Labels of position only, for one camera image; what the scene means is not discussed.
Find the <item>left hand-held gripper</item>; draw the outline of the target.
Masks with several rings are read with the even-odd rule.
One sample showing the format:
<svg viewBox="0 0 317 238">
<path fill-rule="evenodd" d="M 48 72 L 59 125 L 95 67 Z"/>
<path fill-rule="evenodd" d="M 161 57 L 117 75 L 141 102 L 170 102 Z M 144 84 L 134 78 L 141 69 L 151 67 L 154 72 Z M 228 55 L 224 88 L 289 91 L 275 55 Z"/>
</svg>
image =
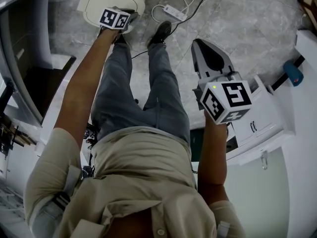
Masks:
<svg viewBox="0 0 317 238">
<path fill-rule="evenodd" d="M 129 33 L 138 19 L 139 14 L 133 9 L 106 7 L 99 19 L 99 25 L 107 29 L 119 30 L 121 33 Z"/>
</svg>

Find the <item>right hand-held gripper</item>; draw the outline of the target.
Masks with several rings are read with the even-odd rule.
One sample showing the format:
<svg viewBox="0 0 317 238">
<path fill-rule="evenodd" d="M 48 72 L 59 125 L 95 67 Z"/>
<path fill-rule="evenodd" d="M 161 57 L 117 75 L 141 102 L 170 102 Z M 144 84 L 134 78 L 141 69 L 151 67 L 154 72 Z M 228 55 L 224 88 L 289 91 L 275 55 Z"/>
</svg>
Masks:
<svg viewBox="0 0 317 238">
<path fill-rule="evenodd" d="M 191 54 L 194 70 L 200 78 L 193 90 L 199 110 L 205 110 L 215 124 L 239 120 L 250 111 L 249 84 L 238 72 L 233 72 L 233 64 L 225 52 L 211 42 L 195 39 Z"/>
</svg>

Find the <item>person's left forearm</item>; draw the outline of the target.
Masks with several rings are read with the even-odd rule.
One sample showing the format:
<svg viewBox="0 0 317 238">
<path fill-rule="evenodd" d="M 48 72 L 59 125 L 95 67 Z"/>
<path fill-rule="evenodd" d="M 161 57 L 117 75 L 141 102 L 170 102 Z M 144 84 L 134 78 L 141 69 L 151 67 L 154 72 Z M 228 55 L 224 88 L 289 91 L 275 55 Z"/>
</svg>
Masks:
<svg viewBox="0 0 317 238">
<path fill-rule="evenodd" d="M 55 128 L 66 130 L 76 141 L 78 150 L 81 150 L 104 63 L 118 33 L 108 28 L 102 31 L 67 85 Z"/>
</svg>

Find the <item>person's right forearm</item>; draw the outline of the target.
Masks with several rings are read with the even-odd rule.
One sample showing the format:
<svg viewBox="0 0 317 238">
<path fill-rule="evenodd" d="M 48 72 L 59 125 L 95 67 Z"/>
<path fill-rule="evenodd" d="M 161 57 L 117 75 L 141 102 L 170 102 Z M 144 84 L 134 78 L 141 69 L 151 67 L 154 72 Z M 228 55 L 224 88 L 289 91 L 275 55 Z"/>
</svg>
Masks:
<svg viewBox="0 0 317 238">
<path fill-rule="evenodd" d="M 198 166 L 198 193 L 207 205 L 211 205 L 228 200 L 224 188 L 227 176 L 227 126 L 215 124 L 207 112 L 204 114 L 206 123 Z"/>
</svg>

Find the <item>person's black right shoe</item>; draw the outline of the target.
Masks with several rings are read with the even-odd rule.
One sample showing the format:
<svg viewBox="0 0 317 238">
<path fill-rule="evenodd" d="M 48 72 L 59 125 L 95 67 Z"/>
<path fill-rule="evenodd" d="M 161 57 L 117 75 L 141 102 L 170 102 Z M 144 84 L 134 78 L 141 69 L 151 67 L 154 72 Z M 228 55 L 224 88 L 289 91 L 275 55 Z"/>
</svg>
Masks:
<svg viewBox="0 0 317 238">
<path fill-rule="evenodd" d="M 147 48 L 150 47 L 152 44 L 164 44 L 165 40 L 169 37 L 172 30 L 172 23 L 170 21 L 162 22 L 153 36 L 150 38 Z"/>
</svg>

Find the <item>white power strip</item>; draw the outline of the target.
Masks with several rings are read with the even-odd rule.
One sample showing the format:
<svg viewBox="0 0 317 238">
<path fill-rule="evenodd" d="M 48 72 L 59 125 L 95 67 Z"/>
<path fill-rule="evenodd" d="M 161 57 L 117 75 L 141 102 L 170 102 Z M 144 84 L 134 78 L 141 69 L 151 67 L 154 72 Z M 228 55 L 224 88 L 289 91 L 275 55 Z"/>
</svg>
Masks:
<svg viewBox="0 0 317 238">
<path fill-rule="evenodd" d="M 163 7 L 163 11 L 165 13 L 167 13 L 168 15 L 176 18 L 179 21 L 185 21 L 187 19 L 186 14 L 184 14 L 183 12 L 177 10 L 176 8 L 174 8 L 168 4 Z"/>
</svg>

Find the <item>person's grey trousers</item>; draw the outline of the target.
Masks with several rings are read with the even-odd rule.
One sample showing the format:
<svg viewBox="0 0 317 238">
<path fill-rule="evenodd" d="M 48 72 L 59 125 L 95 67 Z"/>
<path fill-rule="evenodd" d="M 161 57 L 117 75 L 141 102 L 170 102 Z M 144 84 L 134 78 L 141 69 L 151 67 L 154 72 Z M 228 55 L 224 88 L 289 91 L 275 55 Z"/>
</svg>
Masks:
<svg viewBox="0 0 317 238">
<path fill-rule="evenodd" d="M 132 58 L 127 44 L 115 44 L 105 63 L 92 107 L 91 119 L 97 139 L 120 129 L 152 127 L 190 143 L 189 118 L 179 93 L 165 44 L 151 44 L 149 55 L 150 93 L 143 108 L 135 102 L 130 88 Z"/>
</svg>

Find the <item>teal cup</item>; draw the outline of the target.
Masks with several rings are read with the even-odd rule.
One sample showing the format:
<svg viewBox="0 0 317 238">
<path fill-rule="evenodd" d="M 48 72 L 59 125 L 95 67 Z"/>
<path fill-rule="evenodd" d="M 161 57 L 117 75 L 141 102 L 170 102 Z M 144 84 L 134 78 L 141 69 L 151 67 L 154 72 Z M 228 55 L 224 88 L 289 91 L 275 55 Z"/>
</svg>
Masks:
<svg viewBox="0 0 317 238">
<path fill-rule="evenodd" d="M 303 73 L 289 60 L 283 65 L 283 70 L 294 87 L 298 86 L 304 79 Z"/>
</svg>

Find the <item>dark green box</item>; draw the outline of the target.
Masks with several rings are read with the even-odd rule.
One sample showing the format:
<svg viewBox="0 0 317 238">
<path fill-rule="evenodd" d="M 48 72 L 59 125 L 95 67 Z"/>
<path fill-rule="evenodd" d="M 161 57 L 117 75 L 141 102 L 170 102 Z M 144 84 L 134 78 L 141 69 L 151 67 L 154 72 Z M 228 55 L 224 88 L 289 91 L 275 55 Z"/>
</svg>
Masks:
<svg viewBox="0 0 317 238">
<path fill-rule="evenodd" d="M 190 131 L 190 147 L 191 147 L 191 161 L 198 162 L 201 157 L 202 146 L 204 138 L 204 129 L 193 129 Z"/>
</svg>

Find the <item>white box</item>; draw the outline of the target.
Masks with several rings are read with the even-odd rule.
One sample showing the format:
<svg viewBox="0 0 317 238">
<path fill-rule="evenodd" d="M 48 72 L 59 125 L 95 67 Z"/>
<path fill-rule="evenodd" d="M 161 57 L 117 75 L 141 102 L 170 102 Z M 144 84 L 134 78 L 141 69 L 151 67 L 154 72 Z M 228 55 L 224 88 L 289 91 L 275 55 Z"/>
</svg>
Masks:
<svg viewBox="0 0 317 238">
<path fill-rule="evenodd" d="M 317 36 L 309 30 L 298 30 L 295 49 L 317 71 Z"/>
</svg>

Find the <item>wooden rack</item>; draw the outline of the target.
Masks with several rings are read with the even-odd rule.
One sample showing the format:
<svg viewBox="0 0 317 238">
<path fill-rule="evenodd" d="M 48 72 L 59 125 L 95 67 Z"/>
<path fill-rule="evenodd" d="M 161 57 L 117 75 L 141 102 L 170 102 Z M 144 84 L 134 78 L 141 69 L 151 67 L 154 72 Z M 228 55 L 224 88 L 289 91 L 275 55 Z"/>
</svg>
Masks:
<svg viewBox="0 0 317 238">
<path fill-rule="evenodd" d="M 317 0 L 297 0 L 317 32 Z"/>
</svg>

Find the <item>black waist device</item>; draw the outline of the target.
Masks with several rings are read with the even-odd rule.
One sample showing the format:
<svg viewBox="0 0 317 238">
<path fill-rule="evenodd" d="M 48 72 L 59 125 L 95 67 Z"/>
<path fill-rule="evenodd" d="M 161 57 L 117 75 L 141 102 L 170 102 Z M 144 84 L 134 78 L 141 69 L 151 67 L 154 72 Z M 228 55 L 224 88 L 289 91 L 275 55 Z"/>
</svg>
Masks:
<svg viewBox="0 0 317 238">
<path fill-rule="evenodd" d="M 98 141 L 97 135 L 98 135 L 98 132 L 96 128 L 92 124 L 87 123 L 83 139 L 85 140 L 87 144 L 89 144 L 88 149 L 92 149 L 94 145 L 97 143 Z"/>
</svg>

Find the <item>person's beige shirt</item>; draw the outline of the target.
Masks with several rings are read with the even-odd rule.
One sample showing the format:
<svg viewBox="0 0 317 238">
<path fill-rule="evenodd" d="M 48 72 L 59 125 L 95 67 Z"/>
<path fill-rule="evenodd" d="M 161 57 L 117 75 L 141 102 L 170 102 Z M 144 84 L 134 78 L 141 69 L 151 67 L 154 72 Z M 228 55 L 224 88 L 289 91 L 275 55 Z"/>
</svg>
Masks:
<svg viewBox="0 0 317 238">
<path fill-rule="evenodd" d="M 154 238 L 245 238 L 229 201 L 207 205 L 197 192 L 185 141 L 130 127 L 100 140 L 93 155 L 95 175 L 82 178 L 76 141 L 52 131 L 24 193 L 35 238 L 102 238 L 116 220 L 144 210 Z"/>
</svg>

